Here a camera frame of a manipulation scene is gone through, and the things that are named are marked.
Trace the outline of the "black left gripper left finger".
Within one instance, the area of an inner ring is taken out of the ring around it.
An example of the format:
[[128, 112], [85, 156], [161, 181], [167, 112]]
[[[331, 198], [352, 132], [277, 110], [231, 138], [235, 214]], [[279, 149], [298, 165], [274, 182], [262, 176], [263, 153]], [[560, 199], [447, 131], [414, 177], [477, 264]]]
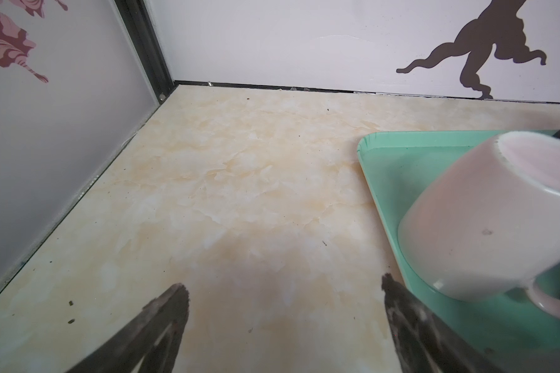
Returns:
[[171, 372], [189, 317], [189, 291], [173, 284], [71, 372]]

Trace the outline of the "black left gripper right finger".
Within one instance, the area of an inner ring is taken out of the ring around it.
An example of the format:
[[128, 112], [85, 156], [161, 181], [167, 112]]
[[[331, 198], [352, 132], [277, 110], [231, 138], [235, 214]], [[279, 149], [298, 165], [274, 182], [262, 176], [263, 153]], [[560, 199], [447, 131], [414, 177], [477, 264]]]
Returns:
[[382, 276], [384, 304], [403, 372], [501, 372], [403, 284]]

